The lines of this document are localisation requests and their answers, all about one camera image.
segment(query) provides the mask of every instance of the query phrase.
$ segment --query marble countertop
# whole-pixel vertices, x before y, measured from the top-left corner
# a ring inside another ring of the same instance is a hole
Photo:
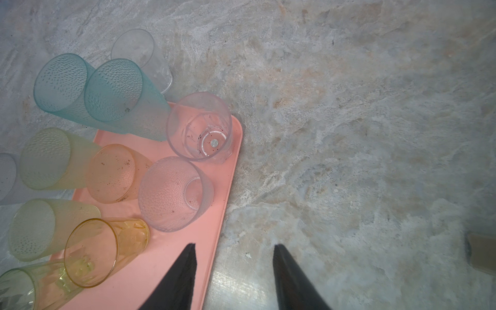
[[[63,53],[98,67],[147,29],[166,99],[214,93],[244,127],[204,309],[277,309],[277,243],[335,310],[491,309],[464,236],[496,235],[495,16],[490,0],[4,0],[0,152],[49,126],[92,138],[36,107],[36,75]],[[0,273],[21,264],[18,207],[0,207]]]

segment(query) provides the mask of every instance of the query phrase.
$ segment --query cup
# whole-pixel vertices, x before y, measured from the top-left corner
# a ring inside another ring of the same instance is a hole
[[[95,287],[143,252],[149,239],[148,226],[140,219],[86,220],[65,245],[67,274],[82,288]]]
[[[210,93],[187,95],[167,119],[172,150],[189,161],[222,164],[233,153],[233,120],[226,103]]]
[[[62,259],[14,268],[0,276],[0,308],[56,310],[82,290],[67,276]]]
[[[98,67],[84,91],[88,113],[101,122],[144,138],[165,141],[171,110],[137,64],[114,59]]]
[[[202,170],[184,158],[166,157],[143,177],[138,203],[151,227],[174,232],[205,213],[213,197],[213,184]]]
[[[50,60],[34,82],[33,98],[43,111],[85,126],[121,133],[92,118],[84,107],[84,86],[95,71],[76,54],[62,54]]]
[[[172,74],[164,55],[143,29],[131,29],[117,38],[110,55],[111,59],[125,58],[135,62],[164,94],[172,84]]]
[[[56,190],[33,190],[24,185],[19,173],[19,155],[0,153],[0,205],[24,203],[58,193]]]
[[[10,253],[21,261],[32,261],[61,251],[74,228],[95,217],[101,217],[101,213],[91,204],[65,199],[30,200],[10,223]]]
[[[38,190],[86,187],[84,175],[100,148],[62,129],[43,129],[22,150],[19,163],[22,181]]]
[[[135,150],[110,144],[91,159],[86,186],[90,195],[101,203],[136,199],[141,179],[152,164]]]

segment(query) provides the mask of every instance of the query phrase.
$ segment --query drinking glass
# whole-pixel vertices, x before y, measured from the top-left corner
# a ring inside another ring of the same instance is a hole
[[[144,138],[165,141],[171,108],[137,64],[114,59],[98,67],[84,91],[84,104],[95,119]]]
[[[95,71],[76,54],[62,54],[50,60],[34,82],[33,98],[43,111],[85,126],[121,133],[92,118],[84,107],[84,86]]]
[[[14,268],[0,276],[0,309],[56,310],[82,290],[62,259]]]
[[[95,287],[143,252],[149,239],[148,226],[140,219],[86,220],[65,245],[67,274],[82,288]]]
[[[100,148],[62,129],[43,129],[22,150],[19,163],[22,181],[32,189],[86,187],[84,175]]]
[[[167,140],[172,150],[190,161],[221,164],[233,153],[233,120],[219,97],[201,92],[187,95],[167,119]]]
[[[166,157],[151,166],[139,187],[141,214],[162,232],[182,229],[212,204],[214,187],[205,173],[180,157]]]
[[[30,200],[10,223],[10,253],[21,261],[32,261],[61,251],[74,228],[95,217],[101,217],[101,213],[91,204],[65,199]]]
[[[135,62],[161,94],[171,87],[169,65],[152,35],[146,30],[131,29],[121,34],[112,46],[110,58],[125,58]]]
[[[0,153],[0,205],[24,203],[58,193],[57,190],[33,190],[24,185],[19,173],[19,155]]]
[[[101,203],[138,198],[141,179],[152,161],[122,144],[103,147],[91,160],[86,174],[90,195]]]

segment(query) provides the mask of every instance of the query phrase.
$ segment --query clear cup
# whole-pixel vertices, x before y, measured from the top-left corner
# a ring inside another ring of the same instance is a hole
[[[90,195],[101,203],[138,198],[141,179],[152,161],[122,144],[103,147],[93,157],[86,174]]]
[[[98,67],[84,91],[88,113],[101,122],[144,138],[165,141],[171,110],[137,64],[114,59]]]
[[[92,118],[84,107],[84,86],[95,71],[76,54],[62,54],[50,60],[34,82],[33,98],[43,111],[85,126],[122,133]]]
[[[151,227],[174,232],[205,213],[213,197],[212,181],[202,170],[183,158],[166,157],[143,177],[138,203]]]
[[[169,145],[189,161],[225,162],[233,153],[232,131],[229,107],[207,92],[193,93],[179,100],[167,119]]]
[[[169,65],[152,35],[146,30],[131,29],[121,34],[112,46],[110,58],[125,58],[135,62],[161,94],[171,87],[172,74]]]
[[[0,205],[24,203],[58,193],[57,190],[33,190],[24,185],[19,173],[19,155],[0,153]]]
[[[148,226],[140,219],[84,221],[74,229],[65,245],[67,274],[82,288],[95,287],[142,253],[149,240]]]
[[[65,199],[33,199],[14,215],[8,230],[10,253],[21,261],[32,261],[64,249],[79,223],[101,217],[91,204]]]
[[[100,146],[59,128],[40,130],[21,153],[22,181],[32,189],[86,187],[84,175]]]
[[[0,309],[56,310],[82,290],[62,259],[14,268],[0,276]]]

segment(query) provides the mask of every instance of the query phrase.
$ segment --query plastic tray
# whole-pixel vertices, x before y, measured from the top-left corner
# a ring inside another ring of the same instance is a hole
[[[214,201],[210,208],[196,221],[177,232],[163,233],[150,227],[151,240],[142,254],[99,286],[81,292],[61,309],[138,309],[188,243],[196,244],[197,261],[191,309],[202,308],[243,137],[241,124],[234,116],[233,134],[233,154],[225,163],[222,165],[194,163],[211,178],[214,184]],[[168,142],[153,141],[132,134],[98,130],[94,142],[102,146],[112,143],[123,144],[137,150],[153,162],[164,157],[176,156]],[[76,189],[72,199],[98,206],[103,218],[142,218],[137,199],[101,204],[92,199],[85,188]],[[61,253],[58,253],[52,258],[60,256]]]

